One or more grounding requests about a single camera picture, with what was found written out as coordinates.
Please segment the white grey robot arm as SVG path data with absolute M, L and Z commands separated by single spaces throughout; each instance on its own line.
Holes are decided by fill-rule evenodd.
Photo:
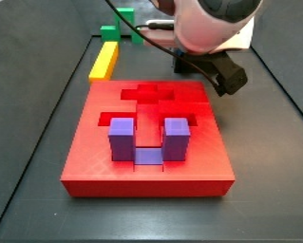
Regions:
M 161 47 L 188 54 L 250 48 L 263 0 L 149 0 L 172 20 L 148 20 L 140 33 Z

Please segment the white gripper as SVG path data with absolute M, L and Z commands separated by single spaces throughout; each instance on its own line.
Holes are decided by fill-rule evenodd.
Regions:
M 221 51 L 250 48 L 254 19 L 228 23 L 212 17 L 176 16 L 173 20 L 149 20 L 148 24 L 172 24 L 173 30 L 143 28 L 140 33 L 161 47 L 183 51 Z

